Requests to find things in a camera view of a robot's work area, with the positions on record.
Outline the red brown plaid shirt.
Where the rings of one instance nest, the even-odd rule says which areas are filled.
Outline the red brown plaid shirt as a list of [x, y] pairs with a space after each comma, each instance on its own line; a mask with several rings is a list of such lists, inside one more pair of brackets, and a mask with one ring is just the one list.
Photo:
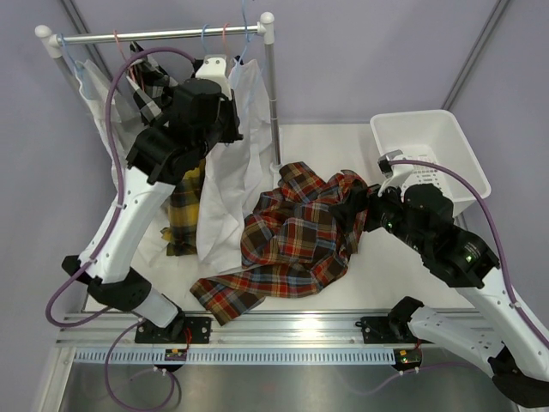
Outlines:
[[304, 162], [280, 169], [275, 189], [259, 197], [244, 219], [237, 273], [197, 280], [190, 293], [224, 325], [267, 298], [299, 299], [319, 294], [348, 270], [367, 213], [359, 212], [344, 230], [330, 207], [344, 203], [353, 189], [366, 188], [354, 171], [323, 180]]

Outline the yellow black plaid shirt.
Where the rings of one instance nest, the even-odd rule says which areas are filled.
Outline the yellow black plaid shirt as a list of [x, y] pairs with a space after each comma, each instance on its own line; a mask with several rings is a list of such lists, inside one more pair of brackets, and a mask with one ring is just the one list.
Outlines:
[[162, 233], [167, 242], [166, 255], [179, 257], [196, 254], [196, 231], [206, 161], [185, 173], [170, 195], [167, 205], [168, 227]]

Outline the light blue wire hanger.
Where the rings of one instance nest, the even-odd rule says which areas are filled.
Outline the light blue wire hanger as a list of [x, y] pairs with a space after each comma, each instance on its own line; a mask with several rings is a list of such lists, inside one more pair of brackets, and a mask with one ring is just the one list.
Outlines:
[[241, 125], [251, 120], [269, 122], [268, 92], [263, 79], [264, 64], [250, 58], [249, 49], [258, 34], [252, 33], [246, 15], [247, 1], [241, 2], [244, 23], [244, 47], [233, 58], [229, 82], [234, 91], [238, 117]]

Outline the blue hanger of yellow shirt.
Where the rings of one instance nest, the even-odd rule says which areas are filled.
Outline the blue hanger of yellow shirt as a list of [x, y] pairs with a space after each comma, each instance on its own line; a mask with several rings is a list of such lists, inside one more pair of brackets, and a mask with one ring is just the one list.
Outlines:
[[207, 31], [209, 29], [209, 24], [204, 24], [202, 26], [202, 31], [201, 31], [201, 44], [202, 44], [202, 49], [203, 49], [203, 53], [204, 53], [204, 56], [207, 56], [209, 54], [209, 48], [208, 48], [208, 43], [206, 41], [206, 38], [207, 38]]

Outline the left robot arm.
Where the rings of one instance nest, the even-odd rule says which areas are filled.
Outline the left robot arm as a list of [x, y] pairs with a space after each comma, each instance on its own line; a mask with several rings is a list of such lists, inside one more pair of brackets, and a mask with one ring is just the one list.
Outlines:
[[101, 229], [80, 255], [67, 256], [64, 270], [87, 285], [103, 306], [144, 318], [162, 342], [184, 333], [184, 311], [131, 266], [143, 235], [184, 175], [198, 167], [219, 142], [241, 139], [230, 82], [190, 78], [175, 87], [172, 103], [138, 134], [126, 158], [115, 200]]

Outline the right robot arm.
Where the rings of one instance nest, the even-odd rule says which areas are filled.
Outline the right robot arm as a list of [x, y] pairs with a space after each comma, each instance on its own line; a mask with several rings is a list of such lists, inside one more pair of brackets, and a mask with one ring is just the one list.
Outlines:
[[497, 389], [524, 408], [548, 404], [547, 331], [536, 336], [519, 315], [526, 306], [505, 291], [503, 264], [478, 235], [454, 223], [453, 203], [434, 185], [406, 191], [353, 184], [344, 202], [330, 207], [346, 232], [385, 229], [420, 256], [431, 275], [468, 300], [491, 326], [476, 332], [406, 296], [389, 312], [390, 335], [399, 341], [428, 341], [484, 372]]

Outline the white shirt on pink hanger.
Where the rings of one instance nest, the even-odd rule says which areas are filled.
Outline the white shirt on pink hanger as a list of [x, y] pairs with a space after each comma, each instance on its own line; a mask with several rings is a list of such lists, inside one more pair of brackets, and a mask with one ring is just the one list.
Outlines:
[[271, 129], [268, 93], [255, 60], [232, 68], [228, 80], [235, 93], [241, 141], [218, 143], [208, 154], [199, 204], [196, 250], [199, 261], [218, 274], [241, 269], [240, 240], [244, 218], [267, 187]]

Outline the black white checkered shirt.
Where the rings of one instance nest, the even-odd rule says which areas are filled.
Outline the black white checkered shirt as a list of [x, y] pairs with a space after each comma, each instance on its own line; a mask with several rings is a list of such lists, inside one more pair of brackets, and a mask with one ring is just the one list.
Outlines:
[[132, 98], [143, 124], [149, 126], [171, 105], [178, 82], [151, 55], [136, 60], [130, 68], [136, 79], [134, 82], [132, 77], [129, 78]]

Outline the pink hanger of white shirt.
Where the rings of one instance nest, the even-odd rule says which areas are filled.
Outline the pink hanger of white shirt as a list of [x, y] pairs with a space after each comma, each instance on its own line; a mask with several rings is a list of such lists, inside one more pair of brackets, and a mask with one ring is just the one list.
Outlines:
[[230, 23], [227, 22], [223, 25], [222, 27], [222, 32], [221, 32], [221, 38], [222, 38], [222, 45], [223, 45], [223, 48], [224, 48], [224, 52], [226, 54], [226, 56], [228, 58], [231, 57], [231, 50], [230, 50], [230, 47], [228, 45], [228, 41], [227, 41], [227, 29], [230, 27]]

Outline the white shirt on blue hanger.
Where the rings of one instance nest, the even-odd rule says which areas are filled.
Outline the white shirt on blue hanger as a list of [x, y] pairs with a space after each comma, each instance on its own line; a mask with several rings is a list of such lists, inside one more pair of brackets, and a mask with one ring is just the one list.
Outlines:
[[[112, 182], [117, 190], [117, 171], [106, 133], [106, 97], [111, 84], [90, 60], [75, 63], [75, 78], [79, 84], [79, 94], [93, 117], [94, 125], [111, 159]], [[144, 126], [138, 111], [118, 91], [114, 93], [112, 99], [111, 121], [112, 135], [119, 163], [124, 169], [126, 167], [126, 156]]]

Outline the pink hanger of checkered shirt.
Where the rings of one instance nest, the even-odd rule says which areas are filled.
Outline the pink hanger of checkered shirt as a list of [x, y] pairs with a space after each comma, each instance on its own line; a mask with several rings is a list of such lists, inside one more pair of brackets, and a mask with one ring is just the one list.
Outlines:
[[[121, 58], [123, 59], [123, 61], [126, 62], [128, 60], [128, 58], [126, 57], [124, 49], [123, 49], [123, 47], [121, 45], [121, 42], [119, 40], [118, 31], [114, 30], [112, 32], [112, 34], [114, 36], [118, 52], [119, 52]], [[142, 70], [140, 68], [141, 63], [142, 63], [142, 60], [137, 60], [136, 62], [134, 62], [126, 70], [125, 74], [140, 90], [144, 91], [145, 90], [145, 82], [143, 80], [143, 74], [142, 74]]]

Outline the blue hanger far left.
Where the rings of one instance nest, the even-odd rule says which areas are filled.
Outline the blue hanger far left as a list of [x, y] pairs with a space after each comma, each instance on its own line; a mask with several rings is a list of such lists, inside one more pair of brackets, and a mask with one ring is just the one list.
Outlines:
[[71, 54], [62, 33], [57, 37], [62, 51], [63, 64], [61, 69], [65, 80], [75, 93], [80, 93], [84, 99], [91, 100], [94, 96], [94, 92], [91, 89], [92, 84], [89, 80], [89, 74], [87, 73], [84, 63], [74, 58]]

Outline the white plastic basket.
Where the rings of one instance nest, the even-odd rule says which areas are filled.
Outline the white plastic basket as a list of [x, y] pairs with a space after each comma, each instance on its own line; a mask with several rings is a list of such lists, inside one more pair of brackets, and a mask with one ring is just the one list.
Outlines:
[[[446, 167], [463, 177], [482, 198], [492, 193], [491, 185], [455, 116], [445, 110], [395, 112], [371, 118], [371, 129], [379, 154], [396, 150], [407, 160]], [[403, 183], [435, 185], [454, 204], [453, 216], [476, 202], [459, 181], [432, 167], [416, 166]]]

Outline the metal clothes rack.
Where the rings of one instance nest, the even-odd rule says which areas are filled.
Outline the metal clothes rack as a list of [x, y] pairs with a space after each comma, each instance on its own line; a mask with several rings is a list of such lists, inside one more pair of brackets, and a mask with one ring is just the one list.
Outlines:
[[114, 33], [105, 34], [77, 34], [74, 36], [64, 37], [61, 34], [53, 33], [46, 25], [38, 25], [34, 29], [35, 36], [41, 41], [48, 55], [52, 59], [62, 59], [63, 45], [96, 45], [115, 43], [116, 40], [122, 42], [132, 41], [156, 41], [168, 39], [194, 39], [202, 37], [218, 37], [225, 35], [240, 35], [240, 34], [256, 34], [263, 38], [264, 53], [265, 53], [265, 70], [266, 70], [266, 89], [269, 98], [270, 112], [270, 128], [273, 141], [273, 161], [272, 167], [280, 167], [282, 162], [281, 153], [281, 133], [278, 120], [277, 109], [277, 91], [276, 91], [276, 74], [275, 74], [275, 18], [270, 12], [264, 12], [260, 16], [260, 20], [256, 25], [245, 23], [243, 26], [223, 27], [207, 27], [196, 29], [167, 29], [160, 31], [145, 31], [134, 33]]

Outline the aluminium mounting rail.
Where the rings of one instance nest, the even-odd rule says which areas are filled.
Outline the aluminium mounting rail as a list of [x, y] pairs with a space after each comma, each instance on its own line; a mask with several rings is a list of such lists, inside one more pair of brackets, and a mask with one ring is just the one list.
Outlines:
[[[188, 314], [209, 319], [211, 347], [357, 347], [363, 336], [355, 323], [362, 317], [387, 316], [366, 310], [259, 311], [221, 326], [207, 312]], [[83, 326], [62, 328], [55, 343], [59, 347], [105, 347], [136, 321], [129, 313], [107, 312]]]

